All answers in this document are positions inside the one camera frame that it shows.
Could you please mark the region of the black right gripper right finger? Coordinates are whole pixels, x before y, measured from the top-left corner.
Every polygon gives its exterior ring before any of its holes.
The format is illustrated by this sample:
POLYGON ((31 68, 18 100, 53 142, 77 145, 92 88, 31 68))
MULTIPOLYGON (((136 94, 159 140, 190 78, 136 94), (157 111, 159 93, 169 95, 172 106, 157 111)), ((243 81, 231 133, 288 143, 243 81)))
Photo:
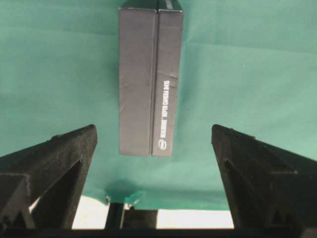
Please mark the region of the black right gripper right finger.
POLYGON ((211 144, 236 228, 316 229, 316 161, 218 124, 211 144))

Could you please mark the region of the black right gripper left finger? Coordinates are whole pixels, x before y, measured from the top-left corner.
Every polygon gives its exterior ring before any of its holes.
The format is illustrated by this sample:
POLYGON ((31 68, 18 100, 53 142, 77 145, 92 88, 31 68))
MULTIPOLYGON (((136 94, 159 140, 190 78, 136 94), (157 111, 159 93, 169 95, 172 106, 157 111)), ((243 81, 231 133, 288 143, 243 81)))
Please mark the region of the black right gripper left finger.
POLYGON ((0 158, 0 228, 71 229, 97 129, 86 127, 0 158))

